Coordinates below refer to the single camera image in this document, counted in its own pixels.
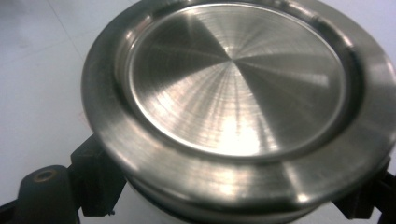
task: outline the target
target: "brushed metal surface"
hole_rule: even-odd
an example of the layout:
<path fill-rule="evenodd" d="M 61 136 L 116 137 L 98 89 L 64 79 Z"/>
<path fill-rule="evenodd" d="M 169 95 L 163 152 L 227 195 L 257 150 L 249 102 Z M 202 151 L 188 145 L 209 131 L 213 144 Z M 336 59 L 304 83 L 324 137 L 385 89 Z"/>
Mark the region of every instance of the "brushed metal surface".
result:
<path fill-rule="evenodd" d="M 188 7 L 134 44 L 130 102 L 168 137 L 220 155 L 308 147 L 346 98 L 331 47 L 291 16 L 233 4 Z"/>
<path fill-rule="evenodd" d="M 144 0 L 98 36 L 82 99 L 126 177 L 180 217 L 278 223 L 354 189 L 395 141 L 395 74 L 314 0 Z"/>

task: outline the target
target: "black bracket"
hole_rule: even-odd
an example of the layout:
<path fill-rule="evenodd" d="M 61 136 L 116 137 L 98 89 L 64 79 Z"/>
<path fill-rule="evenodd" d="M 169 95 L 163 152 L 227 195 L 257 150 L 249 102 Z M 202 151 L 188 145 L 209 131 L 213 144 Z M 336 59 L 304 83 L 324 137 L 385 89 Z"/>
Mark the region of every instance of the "black bracket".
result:
<path fill-rule="evenodd" d="M 372 180 L 333 202 L 346 218 L 369 219 L 376 207 L 382 213 L 378 224 L 396 223 L 396 177 L 387 172 L 389 161 Z"/>
<path fill-rule="evenodd" d="M 0 207 L 1 224 L 76 224 L 114 214 L 126 180 L 92 135 L 71 155 L 72 164 L 48 166 L 26 176 L 18 200 Z"/>

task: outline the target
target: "metal rim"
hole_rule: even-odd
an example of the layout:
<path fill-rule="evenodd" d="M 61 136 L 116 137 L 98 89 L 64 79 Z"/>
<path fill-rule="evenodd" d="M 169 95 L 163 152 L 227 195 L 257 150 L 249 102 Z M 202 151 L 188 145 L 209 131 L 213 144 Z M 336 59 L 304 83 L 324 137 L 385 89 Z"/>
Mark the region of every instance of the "metal rim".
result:
<path fill-rule="evenodd" d="M 353 93 L 353 97 L 360 98 L 355 105 L 359 112 L 350 115 L 353 119 L 330 142 L 284 160 L 236 162 L 178 150 L 174 142 L 138 120 L 120 92 L 124 84 L 119 73 L 126 66 L 120 59 L 130 50 L 125 46 L 132 46 L 145 28 L 166 13 L 197 4 L 207 1 L 139 2 L 107 26 L 87 57 L 82 99 L 88 120 L 107 153 L 128 176 L 184 204 L 222 212 L 242 209 L 265 214 L 333 200 L 375 172 L 395 140 L 393 67 L 359 25 L 313 0 L 245 0 L 238 4 L 288 13 L 309 24 L 324 39 L 337 38 L 346 54 L 339 56 L 347 61 L 346 66 L 354 64 L 352 78 L 361 79 L 364 94 Z"/>

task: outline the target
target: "stainless steel disc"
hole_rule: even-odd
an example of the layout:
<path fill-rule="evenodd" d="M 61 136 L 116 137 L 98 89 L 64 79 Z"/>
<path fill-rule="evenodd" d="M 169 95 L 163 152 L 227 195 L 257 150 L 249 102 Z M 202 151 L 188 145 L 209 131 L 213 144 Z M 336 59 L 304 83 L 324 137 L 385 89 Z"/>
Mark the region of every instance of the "stainless steel disc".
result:
<path fill-rule="evenodd" d="M 306 24 L 265 7 L 188 7 L 131 51 L 127 97 L 162 133 L 231 156 L 307 148 L 334 124 L 347 79 Z"/>
<path fill-rule="evenodd" d="M 82 98 L 134 188 L 200 223 L 282 223 L 382 166 L 396 81 L 316 0 L 143 0 L 98 36 Z"/>

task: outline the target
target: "screw hole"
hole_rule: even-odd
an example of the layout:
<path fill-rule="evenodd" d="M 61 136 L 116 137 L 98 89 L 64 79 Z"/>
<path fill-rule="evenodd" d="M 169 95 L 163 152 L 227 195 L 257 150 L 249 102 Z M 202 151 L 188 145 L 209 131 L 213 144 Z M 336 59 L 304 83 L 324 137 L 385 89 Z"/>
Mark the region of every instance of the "screw hole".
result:
<path fill-rule="evenodd" d="M 55 175 L 56 175 L 55 170 L 45 170 L 45 171 L 42 171 L 42 172 L 36 174 L 35 177 L 33 178 L 33 180 L 36 183 L 45 182 L 45 181 L 53 178 Z"/>

